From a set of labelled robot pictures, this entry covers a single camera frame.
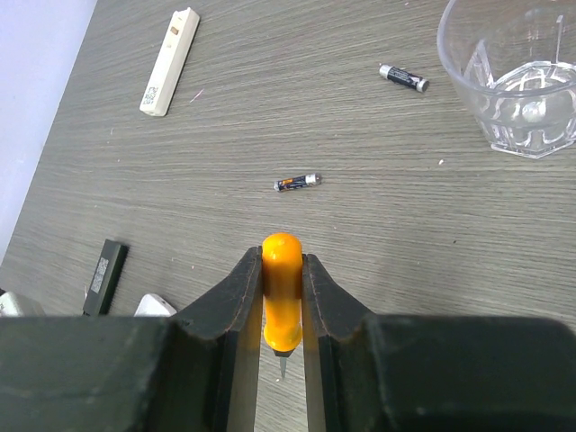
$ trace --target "orange screwdriver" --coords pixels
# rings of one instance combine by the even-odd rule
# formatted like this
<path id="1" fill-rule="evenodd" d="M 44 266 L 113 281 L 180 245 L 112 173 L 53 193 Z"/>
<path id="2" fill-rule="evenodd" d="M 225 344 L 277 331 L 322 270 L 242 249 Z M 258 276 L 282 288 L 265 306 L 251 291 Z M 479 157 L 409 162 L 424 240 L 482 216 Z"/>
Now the orange screwdriver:
<path id="1" fill-rule="evenodd" d="M 280 357 L 286 376 L 287 358 L 302 340 L 302 245 L 293 235 L 279 232 L 262 243 L 262 273 L 266 324 L 264 339 Z"/>

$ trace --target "wood grain surface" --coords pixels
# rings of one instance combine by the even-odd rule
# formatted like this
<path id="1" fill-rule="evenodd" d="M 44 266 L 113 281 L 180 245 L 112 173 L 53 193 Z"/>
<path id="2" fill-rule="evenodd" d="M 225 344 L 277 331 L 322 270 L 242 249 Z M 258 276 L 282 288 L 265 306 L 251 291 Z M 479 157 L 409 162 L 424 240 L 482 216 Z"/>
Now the wood grain surface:
<path id="1" fill-rule="evenodd" d="M 202 17 L 192 50 L 167 117 L 148 117 L 140 99 L 187 6 Z M 490 149 L 437 56 L 445 6 L 100 0 L 0 286 L 78 314 L 104 239 L 119 239 L 112 313 L 145 293 L 182 308 L 287 230 L 374 311 L 576 326 L 576 148 L 537 162 Z M 384 81 L 381 62 L 429 90 Z M 273 190 L 314 172 L 323 185 Z M 256 430 L 306 430 L 301 349 L 288 367 L 277 382 L 263 345 Z"/>

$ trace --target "clear plastic cup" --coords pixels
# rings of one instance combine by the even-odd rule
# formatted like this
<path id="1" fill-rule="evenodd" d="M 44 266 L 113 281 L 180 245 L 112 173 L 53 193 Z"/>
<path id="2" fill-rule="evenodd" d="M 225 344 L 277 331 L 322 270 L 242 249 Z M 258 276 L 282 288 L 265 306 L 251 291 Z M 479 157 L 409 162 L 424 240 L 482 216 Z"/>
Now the clear plastic cup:
<path id="1" fill-rule="evenodd" d="M 437 44 L 493 149 L 541 158 L 576 140 L 576 0 L 451 0 Z"/>

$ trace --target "screwdriver tip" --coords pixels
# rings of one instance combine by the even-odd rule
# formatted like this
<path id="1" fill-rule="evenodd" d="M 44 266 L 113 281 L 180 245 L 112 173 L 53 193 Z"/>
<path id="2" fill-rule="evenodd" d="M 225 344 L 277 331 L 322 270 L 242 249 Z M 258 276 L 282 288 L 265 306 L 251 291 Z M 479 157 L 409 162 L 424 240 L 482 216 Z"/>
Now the screwdriver tip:
<path id="1" fill-rule="evenodd" d="M 286 357 L 280 357 L 280 375 L 282 379 L 286 377 L 286 364 L 288 363 L 288 359 Z"/>

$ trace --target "cup rim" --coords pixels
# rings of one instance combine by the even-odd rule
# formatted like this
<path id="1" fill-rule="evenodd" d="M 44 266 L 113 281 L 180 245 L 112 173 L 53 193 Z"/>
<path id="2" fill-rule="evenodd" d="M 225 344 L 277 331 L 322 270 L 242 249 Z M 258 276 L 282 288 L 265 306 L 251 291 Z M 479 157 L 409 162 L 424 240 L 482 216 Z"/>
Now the cup rim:
<path id="1" fill-rule="evenodd" d="M 508 90 L 497 90 L 488 87 L 482 87 L 472 83 L 464 78 L 463 75 L 455 73 L 456 68 L 454 62 L 450 59 L 445 48 L 445 35 L 446 35 L 446 23 L 452 12 L 454 5 L 460 0 L 450 0 L 446 6 L 444 12 L 442 13 L 442 18 L 440 19 L 440 24 L 438 25 L 438 31 L 436 33 L 436 47 L 438 49 L 438 56 L 440 57 L 440 63 L 442 63 L 443 68 L 448 73 L 448 75 L 459 84 L 464 87 L 470 88 L 478 93 L 482 93 L 490 96 L 502 96 L 502 97 L 534 97 L 534 96 L 545 96 L 551 95 L 553 93 L 560 92 L 562 90 L 567 90 L 571 87 L 576 86 L 576 82 L 567 82 L 562 84 L 551 85 L 549 87 L 541 88 L 539 90 L 522 90 L 522 91 L 508 91 Z"/>

